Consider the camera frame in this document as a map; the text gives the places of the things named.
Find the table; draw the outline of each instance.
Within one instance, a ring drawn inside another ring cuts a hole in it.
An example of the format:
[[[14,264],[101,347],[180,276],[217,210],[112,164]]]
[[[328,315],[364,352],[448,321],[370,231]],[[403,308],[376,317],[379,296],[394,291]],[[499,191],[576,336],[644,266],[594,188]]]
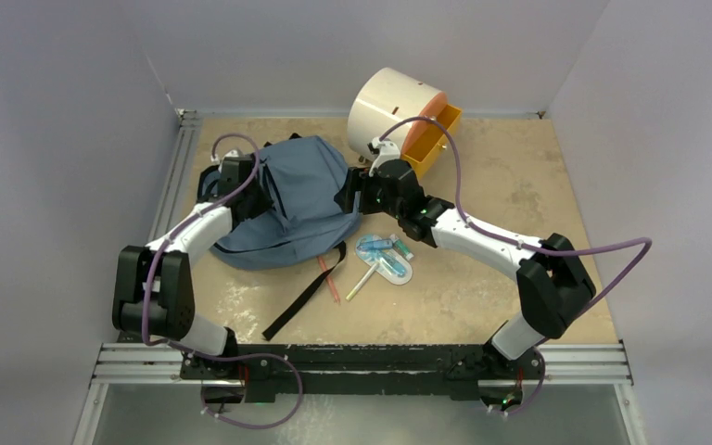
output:
[[[357,165],[348,149],[345,118],[206,118],[198,140],[185,197],[185,213],[195,202],[197,176],[210,165],[219,134],[240,132],[259,145],[292,133],[322,136]],[[524,235],[567,236],[576,248],[589,246],[566,165],[552,123],[545,120],[463,119],[456,135],[463,165],[462,202],[479,219]],[[223,141],[249,151],[239,140]],[[454,162],[443,153],[421,181],[430,195],[453,200]],[[344,297],[367,270],[353,252],[361,235],[397,234],[416,258],[413,279],[394,286],[377,274],[356,297]],[[336,252],[324,256],[334,264]],[[583,263],[598,288],[592,258]],[[265,329],[320,273],[318,261],[258,272],[239,271],[210,252],[193,269],[197,310],[236,331],[239,342],[260,343]],[[462,254],[408,240],[396,222],[382,214],[365,216],[349,239],[346,260],[331,275],[343,301],[327,286],[273,339],[274,343],[480,343],[519,311],[516,285],[509,278]],[[616,332],[602,301],[574,323],[562,343],[615,343]]]

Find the yellow drawer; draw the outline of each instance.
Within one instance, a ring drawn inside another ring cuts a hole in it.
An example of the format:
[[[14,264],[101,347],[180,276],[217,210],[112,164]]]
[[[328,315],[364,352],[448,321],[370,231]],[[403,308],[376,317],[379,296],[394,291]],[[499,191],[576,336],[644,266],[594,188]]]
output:
[[[463,111],[461,109],[447,105],[438,115],[438,122],[451,135],[455,135],[460,127],[460,117],[462,115]],[[446,150],[445,146],[448,143],[446,135],[437,126],[427,125],[425,132],[400,158],[407,160],[411,164],[413,171],[416,172],[416,177],[421,179],[435,162],[435,159],[440,156],[440,153]]]

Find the bag handle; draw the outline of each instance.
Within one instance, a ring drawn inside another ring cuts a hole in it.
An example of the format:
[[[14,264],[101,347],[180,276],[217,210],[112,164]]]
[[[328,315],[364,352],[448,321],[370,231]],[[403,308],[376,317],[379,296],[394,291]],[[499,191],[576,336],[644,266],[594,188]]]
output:
[[[267,341],[270,341],[277,334],[277,332],[279,332],[280,329],[282,329],[287,324],[287,322],[289,322],[290,319],[293,318],[301,310],[301,308],[304,307],[305,304],[307,304],[307,301],[309,301],[310,298],[315,295],[315,292],[318,290],[318,287],[320,287],[324,283],[326,277],[329,276],[332,271],[334,271],[334,268],[337,267],[337,265],[340,264],[343,260],[345,260],[345,252],[348,251],[348,246],[345,244],[345,241],[340,241],[339,244],[337,244],[334,248],[339,250],[339,260],[337,260],[337,264],[333,265],[327,271],[321,273],[320,275],[318,275],[317,278],[312,280],[312,283],[310,283],[310,285],[307,286],[307,288],[304,289],[303,292],[301,292],[301,295],[296,297],[296,300],[290,303],[290,306],[288,306],[288,308],[285,309],[285,311],[279,317],[277,317],[276,320],[274,320],[274,323],[272,323],[269,327],[266,328],[265,331],[263,331],[263,338],[265,338]]]

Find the blue bag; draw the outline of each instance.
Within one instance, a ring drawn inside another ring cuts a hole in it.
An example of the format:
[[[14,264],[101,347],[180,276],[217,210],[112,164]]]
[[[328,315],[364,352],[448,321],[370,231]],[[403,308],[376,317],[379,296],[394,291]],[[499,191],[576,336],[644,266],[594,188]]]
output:
[[[343,213],[334,195],[345,183],[348,164],[320,136],[300,137],[260,151],[257,181],[271,196],[273,207],[257,218],[241,222],[211,249],[225,263],[251,271],[289,266],[332,248],[339,250],[337,264],[345,259],[345,238],[359,228],[358,211]],[[198,201],[216,195],[216,166],[200,175]],[[319,275],[291,307],[263,332],[267,340],[289,321],[323,283],[335,266]]]

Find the white wall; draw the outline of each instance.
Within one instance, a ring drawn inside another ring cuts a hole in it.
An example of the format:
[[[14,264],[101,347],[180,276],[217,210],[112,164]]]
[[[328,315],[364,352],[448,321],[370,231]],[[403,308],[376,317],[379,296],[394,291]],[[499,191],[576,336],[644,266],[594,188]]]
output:
[[[712,443],[712,1],[612,0],[551,116],[591,243],[655,240],[609,299],[651,438]]]
[[[111,1],[0,1],[0,444],[70,443],[178,127]]]
[[[546,109],[607,0],[121,0],[174,104],[345,113],[390,66],[475,113]]]

